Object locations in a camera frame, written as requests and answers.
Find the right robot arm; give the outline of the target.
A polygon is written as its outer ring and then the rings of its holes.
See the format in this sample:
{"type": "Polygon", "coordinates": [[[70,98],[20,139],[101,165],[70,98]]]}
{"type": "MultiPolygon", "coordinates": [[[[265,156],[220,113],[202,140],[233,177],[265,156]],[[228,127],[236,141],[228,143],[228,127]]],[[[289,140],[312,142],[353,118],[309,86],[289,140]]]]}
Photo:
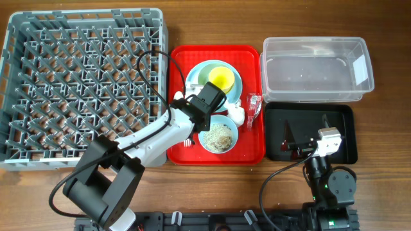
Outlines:
{"type": "Polygon", "coordinates": [[[337,128],[330,127],[326,116],[318,138],[296,142],[288,122],[284,123],[281,151],[291,151],[291,159],[303,165],[313,202],[304,203],[300,227],[303,230],[354,230],[349,206],[354,203],[356,174],[344,166],[332,167],[329,156],[342,143],[337,128]]]}

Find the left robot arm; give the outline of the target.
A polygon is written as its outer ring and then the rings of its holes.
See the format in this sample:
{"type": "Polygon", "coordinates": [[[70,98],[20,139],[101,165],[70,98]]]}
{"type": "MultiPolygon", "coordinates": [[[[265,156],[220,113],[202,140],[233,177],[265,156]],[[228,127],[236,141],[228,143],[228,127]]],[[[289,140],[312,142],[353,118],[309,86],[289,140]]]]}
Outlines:
{"type": "Polygon", "coordinates": [[[63,194],[102,229],[128,230],[136,220],[128,206],[145,168],[170,147],[208,131],[211,114],[225,100],[225,93],[208,82],[198,94],[173,100],[165,114],[136,133],[115,141],[95,138],[63,194]]]}

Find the leftover rice and scraps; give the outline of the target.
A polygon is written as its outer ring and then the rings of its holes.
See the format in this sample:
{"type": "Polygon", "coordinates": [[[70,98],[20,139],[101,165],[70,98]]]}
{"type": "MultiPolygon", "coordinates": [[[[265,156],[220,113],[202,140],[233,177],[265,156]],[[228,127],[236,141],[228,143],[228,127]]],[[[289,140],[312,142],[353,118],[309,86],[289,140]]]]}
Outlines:
{"type": "Polygon", "coordinates": [[[204,134],[205,146],[209,151],[222,153],[232,144],[232,130],[225,124],[213,124],[204,134]]]}

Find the white napkin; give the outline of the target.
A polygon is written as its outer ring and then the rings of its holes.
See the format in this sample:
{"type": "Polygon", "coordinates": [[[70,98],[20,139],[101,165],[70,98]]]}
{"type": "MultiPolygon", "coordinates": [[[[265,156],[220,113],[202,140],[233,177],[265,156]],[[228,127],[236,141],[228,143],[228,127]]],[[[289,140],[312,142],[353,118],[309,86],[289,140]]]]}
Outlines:
{"type": "Polygon", "coordinates": [[[241,107],[241,100],[237,100],[236,103],[229,103],[226,101],[223,105],[227,109],[227,117],[230,118],[237,127],[244,124],[245,110],[241,107]]]}

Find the red ketchup sachet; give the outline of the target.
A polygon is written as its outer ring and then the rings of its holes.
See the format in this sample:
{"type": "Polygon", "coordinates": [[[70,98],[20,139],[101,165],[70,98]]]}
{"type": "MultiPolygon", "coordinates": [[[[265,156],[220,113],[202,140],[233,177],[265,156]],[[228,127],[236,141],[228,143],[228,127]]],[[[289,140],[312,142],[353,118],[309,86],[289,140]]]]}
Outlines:
{"type": "Polygon", "coordinates": [[[252,124],[261,111],[263,96],[258,93],[247,95],[247,129],[252,129],[252,124]]]}

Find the white plastic fork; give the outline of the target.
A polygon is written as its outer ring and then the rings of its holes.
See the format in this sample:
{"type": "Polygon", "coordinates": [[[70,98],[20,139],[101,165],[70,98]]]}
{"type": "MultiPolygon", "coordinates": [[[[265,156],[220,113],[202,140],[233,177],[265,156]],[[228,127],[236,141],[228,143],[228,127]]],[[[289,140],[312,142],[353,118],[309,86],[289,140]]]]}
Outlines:
{"type": "Polygon", "coordinates": [[[183,145],[184,145],[185,148],[190,148],[192,144],[193,144],[193,142],[192,142],[191,139],[186,139],[186,140],[183,142],[183,145]]]}

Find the light blue small bowl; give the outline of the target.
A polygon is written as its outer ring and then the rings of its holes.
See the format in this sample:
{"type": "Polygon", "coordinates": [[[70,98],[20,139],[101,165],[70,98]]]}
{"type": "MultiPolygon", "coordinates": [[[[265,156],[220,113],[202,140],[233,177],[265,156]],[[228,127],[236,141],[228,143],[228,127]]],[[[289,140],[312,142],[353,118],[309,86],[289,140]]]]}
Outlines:
{"type": "MultiPolygon", "coordinates": [[[[230,148],[229,148],[227,151],[222,152],[222,153],[226,153],[226,152],[228,152],[229,150],[233,149],[233,147],[234,147],[234,146],[236,145],[236,143],[237,143],[237,140],[238,140],[238,128],[237,128],[237,126],[234,124],[234,122],[233,122],[230,118],[228,118],[227,116],[224,116],[224,115],[212,115],[212,116],[211,116],[211,123],[210,123],[209,130],[210,130],[210,128],[211,128],[211,126],[212,126],[213,124],[218,124],[218,123],[225,124],[225,125],[227,125],[227,126],[232,130],[232,144],[231,144],[230,148]]],[[[208,131],[200,132],[200,133],[198,134],[198,139],[199,139],[200,144],[202,145],[202,147],[203,147],[205,150],[209,151],[209,150],[206,148],[205,142],[204,142],[204,134],[205,134],[206,132],[208,132],[208,131]]]]}

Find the white plastic spoon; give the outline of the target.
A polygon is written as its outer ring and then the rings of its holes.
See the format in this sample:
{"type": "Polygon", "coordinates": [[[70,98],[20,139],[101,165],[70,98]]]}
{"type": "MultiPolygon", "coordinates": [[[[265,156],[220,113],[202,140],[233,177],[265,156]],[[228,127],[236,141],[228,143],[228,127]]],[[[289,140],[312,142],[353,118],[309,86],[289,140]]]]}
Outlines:
{"type": "Polygon", "coordinates": [[[183,95],[183,93],[181,92],[181,91],[177,91],[175,94],[174,94],[174,100],[178,100],[178,99],[182,99],[184,97],[184,95],[183,95]]]}

